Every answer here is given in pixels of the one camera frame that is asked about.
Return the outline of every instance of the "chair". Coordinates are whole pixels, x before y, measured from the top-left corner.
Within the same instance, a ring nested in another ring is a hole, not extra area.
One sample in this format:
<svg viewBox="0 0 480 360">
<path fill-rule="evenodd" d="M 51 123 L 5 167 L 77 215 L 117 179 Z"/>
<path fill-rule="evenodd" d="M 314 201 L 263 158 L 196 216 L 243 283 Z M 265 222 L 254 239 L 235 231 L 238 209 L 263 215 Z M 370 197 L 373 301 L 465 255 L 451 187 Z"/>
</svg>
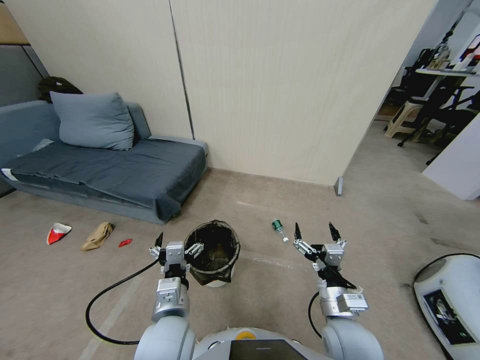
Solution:
<svg viewBox="0 0 480 360">
<path fill-rule="evenodd" d="M 409 115 L 416 110 L 423 108 L 427 101 L 421 100 L 419 98 L 411 97 L 401 106 L 401 108 L 396 112 L 395 116 L 390 120 L 388 125 L 385 127 L 385 136 L 392 138 L 396 133 L 406 133 L 410 134 L 415 130 L 413 126 L 403 126 Z"/>
<path fill-rule="evenodd" d="M 467 97 L 466 99 L 459 101 L 456 105 L 464 104 L 471 101 L 471 104 L 468 105 L 465 109 L 456 110 L 453 108 L 453 104 L 447 108 L 440 109 L 433 116 L 433 118 L 441 123 L 445 124 L 445 127 L 441 130 L 440 138 L 435 141 L 435 144 L 440 143 L 443 147 L 447 145 L 447 134 L 458 135 L 462 132 L 463 129 L 467 127 L 468 124 L 480 113 L 480 91 L 475 95 Z M 437 155 L 428 160 L 425 164 L 430 165 L 433 160 L 440 155 L 439 152 Z"/>
<path fill-rule="evenodd" d="M 430 120 L 438 115 L 441 106 L 448 102 L 448 100 L 453 96 L 452 104 L 443 110 L 455 110 L 458 105 L 465 102 L 460 101 L 463 91 L 473 88 L 473 86 L 449 86 L 442 85 L 442 83 L 440 83 L 433 91 L 430 98 L 423 104 L 423 107 L 418 112 L 413 123 L 410 123 L 410 128 L 412 130 L 408 132 L 408 135 L 402 141 L 400 141 L 397 146 L 402 148 L 404 143 L 412 138 L 414 141 L 417 141 L 422 135 L 424 129 L 427 128 Z"/>
<path fill-rule="evenodd" d="M 418 73 L 416 70 L 430 63 L 433 52 L 432 49 L 422 49 L 415 63 L 405 67 L 405 74 L 401 78 L 400 86 L 393 86 L 390 89 L 385 99 L 386 103 L 401 105 L 410 97 L 421 97 L 427 92 L 435 78 Z"/>
</svg>

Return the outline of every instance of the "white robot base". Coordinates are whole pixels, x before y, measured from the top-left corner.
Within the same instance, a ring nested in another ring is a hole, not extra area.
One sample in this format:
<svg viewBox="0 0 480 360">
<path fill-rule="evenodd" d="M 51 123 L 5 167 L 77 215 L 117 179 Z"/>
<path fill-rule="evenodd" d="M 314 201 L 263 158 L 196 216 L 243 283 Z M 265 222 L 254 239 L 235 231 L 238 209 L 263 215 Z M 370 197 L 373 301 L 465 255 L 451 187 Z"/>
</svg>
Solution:
<svg viewBox="0 0 480 360">
<path fill-rule="evenodd" d="M 186 318 L 166 316 L 143 333 L 134 360 L 383 360 L 377 339 L 358 322 L 333 318 L 323 328 L 328 356 L 277 332 L 236 327 L 206 336 L 195 345 Z"/>
<path fill-rule="evenodd" d="M 413 291 L 423 317 L 453 360 L 480 354 L 480 258 L 451 254 L 421 270 Z"/>
</svg>

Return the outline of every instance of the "sofa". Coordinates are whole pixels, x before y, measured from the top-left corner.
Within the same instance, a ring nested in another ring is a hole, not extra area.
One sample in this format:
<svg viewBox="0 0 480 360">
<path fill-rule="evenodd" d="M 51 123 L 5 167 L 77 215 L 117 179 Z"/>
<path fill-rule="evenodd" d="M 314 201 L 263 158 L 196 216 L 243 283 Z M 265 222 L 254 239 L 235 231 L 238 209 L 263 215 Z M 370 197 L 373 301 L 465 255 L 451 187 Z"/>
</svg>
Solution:
<svg viewBox="0 0 480 360">
<path fill-rule="evenodd" d="M 128 151 L 63 143 L 46 101 L 0 107 L 0 177 L 40 197 L 165 224 L 206 172 L 209 149 L 199 140 L 152 135 L 141 107 L 126 104 L 134 127 Z"/>
</svg>

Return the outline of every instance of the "gray floor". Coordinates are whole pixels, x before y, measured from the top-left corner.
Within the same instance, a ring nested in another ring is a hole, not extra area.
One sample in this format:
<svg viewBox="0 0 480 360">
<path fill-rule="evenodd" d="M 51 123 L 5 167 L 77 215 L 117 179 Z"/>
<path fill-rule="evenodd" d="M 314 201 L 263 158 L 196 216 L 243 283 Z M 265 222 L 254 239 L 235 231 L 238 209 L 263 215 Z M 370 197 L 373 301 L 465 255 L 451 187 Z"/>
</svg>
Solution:
<svg viewBox="0 0 480 360">
<path fill-rule="evenodd" d="M 371 309 L 359 321 L 377 336 L 386 359 L 441 359 L 409 284 L 437 256 L 480 253 L 480 203 L 461 201 L 421 174 L 436 149 L 396 147 L 383 126 L 376 121 L 369 130 L 345 174 L 342 197 L 330 187 L 210 170 L 181 216 L 163 227 L 18 191 L 0 199 L 0 358 L 132 359 L 135 346 L 93 336 L 85 307 L 99 290 L 151 262 L 148 247 L 160 231 L 164 241 L 183 240 L 212 219 L 236 230 L 242 252 L 232 284 L 201 287 L 190 277 L 189 319 L 197 338 L 252 326 L 322 351 L 307 318 L 316 274 L 274 236 L 270 223 L 279 217 L 290 234 L 299 222 L 313 244 L 331 241 L 329 221 L 349 240 L 343 274 L 364 288 Z M 100 249 L 80 251 L 103 221 L 115 224 L 110 238 Z M 47 246 L 53 222 L 73 230 Z M 127 238 L 133 242 L 118 248 Z M 92 311 L 94 323 L 111 337 L 139 339 L 150 324 L 158 277 L 152 269 L 105 295 Z M 313 318 L 321 328 L 318 307 Z"/>
</svg>

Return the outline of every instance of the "black trash bag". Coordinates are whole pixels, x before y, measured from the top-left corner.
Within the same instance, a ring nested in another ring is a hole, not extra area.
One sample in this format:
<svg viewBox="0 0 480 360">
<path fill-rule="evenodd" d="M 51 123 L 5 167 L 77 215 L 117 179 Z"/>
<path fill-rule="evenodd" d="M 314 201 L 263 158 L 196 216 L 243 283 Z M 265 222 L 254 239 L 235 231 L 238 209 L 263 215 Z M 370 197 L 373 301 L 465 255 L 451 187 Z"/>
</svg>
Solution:
<svg viewBox="0 0 480 360">
<path fill-rule="evenodd" d="M 225 221 L 212 220 L 195 229 L 185 239 L 185 249 L 203 243 L 203 251 L 190 262 L 190 274 L 200 285 L 215 280 L 232 282 L 232 268 L 239 258 L 240 242 Z"/>
</svg>

